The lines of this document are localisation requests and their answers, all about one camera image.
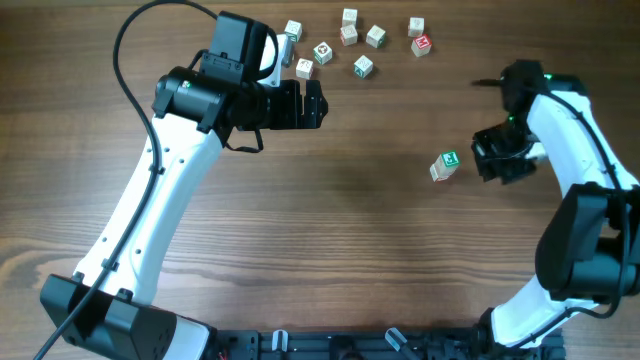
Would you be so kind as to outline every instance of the red block face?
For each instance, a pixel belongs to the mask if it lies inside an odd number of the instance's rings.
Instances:
[[[416,45],[418,45],[418,49],[424,49],[427,46],[431,46],[431,39],[429,39],[427,35],[422,35],[413,41],[415,41]]]

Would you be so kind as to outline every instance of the wooden table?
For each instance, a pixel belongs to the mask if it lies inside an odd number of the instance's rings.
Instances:
[[[56,6],[73,3],[0,9],[2,359],[30,358],[54,329],[39,290],[50,273],[70,275],[97,239],[146,136],[111,67],[116,32],[134,6]],[[301,22],[296,58],[311,59],[326,41],[334,59],[314,76],[330,112],[319,130],[264,132],[259,155],[220,157],[176,232],[154,305],[220,329],[472,325],[531,277],[560,203],[550,167],[510,186],[484,184],[469,150],[474,132],[505,118],[499,92],[469,82],[496,77],[517,58],[580,76],[602,131],[640,171],[637,2],[350,3],[361,37],[373,24],[387,30],[381,49],[362,39],[342,47],[344,6],[209,6],[278,31]],[[410,50],[410,16],[426,18],[435,44],[426,57]],[[213,28],[179,6],[132,25],[121,67],[148,114],[158,78],[207,47]],[[362,54],[375,65],[366,80],[353,74]],[[231,137],[233,145],[253,141]],[[429,166],[451,149],[462,165],[434,184]],[[627,299],[610,320],[565,326],[570,358],[637,358],[639,305]],[[59,343],[49,358],[89,357]]]

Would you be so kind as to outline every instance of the wood grain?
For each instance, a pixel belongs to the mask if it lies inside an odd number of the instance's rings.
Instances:
[[[78,2],[45,3],[65,4]],[[145,138],[111,67],[134,7],[84,5],[0,9],[0,359],[30,358],[53,330],[39,289],[88,251]],[[314,76],[330,112],[317,131],[265,132],[260,155],[221,156],[169,248],[155,305],[221,329],[471,325],[533,274],[537,241],[560,202],[548,167],[507,187],[483,184],[469,151],[474,132],[505,116],[498,92],[469,82],[517,58],[580,76],[619,158],[640,170],[637,2],[352,5],[361,35],[373,24],[388,31],[382,49],[341,46],[341,2],[209,6],[280,31],[301,22],[296,58],[311,59],[326,41],[334,58]],[[427,57],[410,50],[409,16],[426,18],[435,44]],[[149,114],[158,78],[206,47],[213,27],[179,6],[131,26],[121,67]],[[366,80],[352,74],[362,54],[375,66]],[[450,149],[462,165],[434,184],[428,168]],[[570,358],[637,358],[639,304],[568,324]],[[61,343],[49,358],[91,357]]]

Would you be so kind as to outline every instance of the green block face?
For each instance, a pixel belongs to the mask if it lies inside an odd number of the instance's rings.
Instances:
[[[360,76],[361,78],[364,78],[364,71],[362,71],[359,67],[354,66],[353,71],[355,71],[356,75]]]
[[[446,167],[453,167],[460,164],[460,159],[458,159],[458,154],[456,154],[455,151],[443,153],[442,161]]]

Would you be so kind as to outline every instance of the cube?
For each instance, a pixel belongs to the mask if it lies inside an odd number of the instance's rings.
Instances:
[[[424,31],[424,18],[409,18],[409,36],[417,37]]]
[[[431,39],[427,35],[422,35],[413,39],[411,42],[411,50],[417,57],[427,55],[431,51]]]
[[[433,181],[446,180],[456,171],[458,165],[460,165],[460,159],[455,151],[442,153],[438,156],[436,162],[431,165],[431,168],[429,168],[431,178],[433,178]]]
[[[344,9],[342,12],[342,27],[353,25],[356,26],[358,20],[358,10]]]
[[[344,46],[349,46],[357,43],[358,32],[356,31],[356,27],[353,25],[347,25],[340,28],[340,40],[342,40],[342,45]]]
[[[367,34],[367,44],[379,48],[384,43],[385,31],[378,25],[373,25]]]
[[[311,73],[313,73],[313,61],[300,59],[298,60],[298,66],[296,66],[296,76],[311,80]]]
[[[353,71],[363,79],[369,75],[371,70],[373,70],[373,62],[364,55],[354,63]]]
[[[324,65],[333,57],[333,51],[326,42],[322,42],[313,49],[313,57],[318,60],[320,65]]]
[[[287,34],[293,42],[298,42],[302,36],[302,24],[289,20],[287,26],[284,28],[284,33]]]

